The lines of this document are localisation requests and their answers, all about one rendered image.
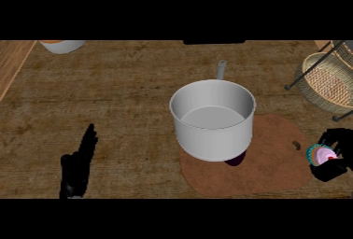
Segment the pink frosted cupcake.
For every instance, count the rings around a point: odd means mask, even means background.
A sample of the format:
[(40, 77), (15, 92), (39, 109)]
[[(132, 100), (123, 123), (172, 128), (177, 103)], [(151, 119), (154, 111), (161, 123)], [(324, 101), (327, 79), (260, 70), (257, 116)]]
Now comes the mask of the pink frosted cupcake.
[(315, 144), (306, 150), (306, 159), (313, 166), (321, 166), (327, 161), (338, 158), (333, 148), (322, 144)]

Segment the wicker tiered basket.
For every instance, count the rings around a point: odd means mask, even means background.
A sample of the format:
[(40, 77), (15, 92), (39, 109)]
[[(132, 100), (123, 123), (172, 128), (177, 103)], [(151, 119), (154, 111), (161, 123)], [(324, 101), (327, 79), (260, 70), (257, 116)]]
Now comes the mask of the wicker tiered basket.
[(353, 116), (353, 40), (330, 40), (300, 63), (296, 80), (306, 101), (336, 114), (334, 121)]

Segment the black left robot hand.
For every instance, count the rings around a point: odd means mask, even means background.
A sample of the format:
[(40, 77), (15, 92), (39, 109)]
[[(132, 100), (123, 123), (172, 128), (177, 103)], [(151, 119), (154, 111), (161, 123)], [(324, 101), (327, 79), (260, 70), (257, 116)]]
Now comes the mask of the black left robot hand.
[(98, 136), (93, 124), (83, 135), (79, 150), (61, 157), (62, 179), (61, 199), (81, 199), (89, 186), (90, 164), (93, 159)]

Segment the white cup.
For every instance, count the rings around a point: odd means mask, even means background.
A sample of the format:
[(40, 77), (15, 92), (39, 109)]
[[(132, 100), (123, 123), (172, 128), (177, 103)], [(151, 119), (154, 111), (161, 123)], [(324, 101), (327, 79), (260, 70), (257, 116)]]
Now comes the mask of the white cup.
[(55, 54), (67, 54), (80, 49), (86, 43), (84, 40), (62, 40), (62, 41), (45, 41), (40, 40), (42, 45)]

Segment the dark purple eggplant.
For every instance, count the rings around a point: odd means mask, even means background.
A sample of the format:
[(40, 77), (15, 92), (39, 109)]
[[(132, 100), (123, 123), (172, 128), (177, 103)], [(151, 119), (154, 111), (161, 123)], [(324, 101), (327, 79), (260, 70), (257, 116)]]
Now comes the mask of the dark purple eggplant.
[(231, 166), (238, 166), (242, 162), (245, 158), (245, 153), (241, 153), (237, 158), (234, 158), (232, 160), (228, 160), (226, 163), (231, 165)]

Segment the brown wooden cutting board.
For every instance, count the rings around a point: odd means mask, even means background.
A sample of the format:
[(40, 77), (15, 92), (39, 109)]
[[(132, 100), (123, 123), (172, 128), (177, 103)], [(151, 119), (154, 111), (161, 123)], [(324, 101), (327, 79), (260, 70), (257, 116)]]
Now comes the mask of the brown wooden cutting board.
[(180, 149), (183, 177), (194, 190), (210, 198), (297, 189), (312, 179), (307, 148), (294, 122), (275, 114), (256, 115), (253, 141), (241, 164), (203, 161)]

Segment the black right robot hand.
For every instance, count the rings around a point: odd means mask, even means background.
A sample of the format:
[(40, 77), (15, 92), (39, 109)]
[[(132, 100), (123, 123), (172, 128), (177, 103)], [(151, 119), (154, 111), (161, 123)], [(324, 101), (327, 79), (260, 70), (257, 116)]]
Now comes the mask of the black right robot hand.
[(343, 175), (347, 170), (353, 171), (353, 130), (344, 128), (328, 129), (319, 143), (333, 148), (338, 158), (327, 161), (321, 166), (309, 163), (310, 171), (318, 180), (330, 181)]

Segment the grey metal saucepan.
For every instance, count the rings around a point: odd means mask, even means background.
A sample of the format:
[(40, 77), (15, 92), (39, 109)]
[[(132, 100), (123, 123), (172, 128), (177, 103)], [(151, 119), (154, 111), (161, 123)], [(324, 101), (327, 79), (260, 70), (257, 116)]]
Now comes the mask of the grey metal saucepan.
[(176, 140), (185, 152), (208, 162), (234, 160), (253, 139), (253, 93), (223, 79), (226, 61), (219, 61), (217, 78), (185, 85), (170, 100)]

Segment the pale wooden board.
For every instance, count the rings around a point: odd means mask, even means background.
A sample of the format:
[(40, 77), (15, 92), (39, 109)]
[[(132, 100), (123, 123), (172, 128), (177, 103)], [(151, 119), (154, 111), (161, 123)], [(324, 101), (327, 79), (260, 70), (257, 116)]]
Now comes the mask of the pale wooden board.
[(0, 101), (31, 54), (36, 40), (0, 40)]

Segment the black appliance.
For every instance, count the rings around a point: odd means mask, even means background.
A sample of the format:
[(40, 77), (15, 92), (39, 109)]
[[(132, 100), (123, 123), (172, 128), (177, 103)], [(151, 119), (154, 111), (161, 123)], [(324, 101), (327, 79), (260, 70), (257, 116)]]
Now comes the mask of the black appliance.
[(244, 39), (238, 40), (183, 40), (185, 45), (222, 45), (222, 44), (241, 44), (245, 43)]

